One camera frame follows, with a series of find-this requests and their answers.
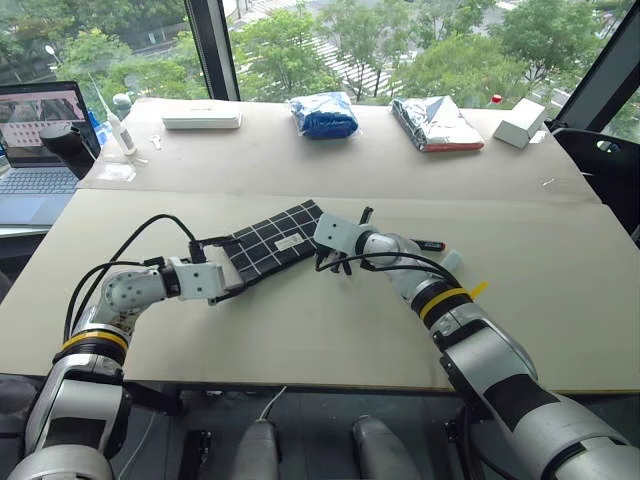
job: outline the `laptop keyboard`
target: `laptop keyboard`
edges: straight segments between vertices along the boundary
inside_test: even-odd
[[[0,195],[73,193],[76,183],[78,177],[66,168],[14,169],[0,179]]]

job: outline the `black mug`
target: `black mug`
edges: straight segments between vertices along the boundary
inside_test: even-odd
[[[79,179],[84,178],[95,157],[87,146],[82,133],[70,123],[50,125],[40,130],[40,139],[45,147],[55,153]]]

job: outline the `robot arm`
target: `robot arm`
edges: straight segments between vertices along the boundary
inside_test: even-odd
[[[329,213],[320,218],[314,240],[350,257],[365,256],[365,268],[386,270],[442,352],[451,385],[465,402],[492,414],[533,478],[637,478],[640,452],[579,403],[541,387],[524,348],[455,278],[403,256],[419,253],[414,242]]]
[[[225,293],[219,265],[178,258],[157,263],[105,278],[99,302],[85,310],[54,357],[27,420],[26,458],[10,480],[62,473],[71,475],[65,478],[112,478],[106,459],[119,451],[126,435],[131,398],[122,366],[137,318],[167,298],[209,299],[212,304]]]

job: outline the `black grid panel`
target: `black grid panel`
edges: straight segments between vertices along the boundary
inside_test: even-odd
[[[307,200],[233,233],[231,236],[241,242],[225,245],[224,250],[244,283],[256,283],[315,253],[313,234],[320,215],[320,207],[313,200]],[[287,247],[286,239],[299,243]]]

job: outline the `plastic bag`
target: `plastic bag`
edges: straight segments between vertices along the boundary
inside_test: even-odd
[[[421,152],[478,150],[484,140],[451,97],[396,98],[391,109]]]
[[[358,129],[351,101],[344,92],[328,92],[289,100],[298,135],[345,138]]]

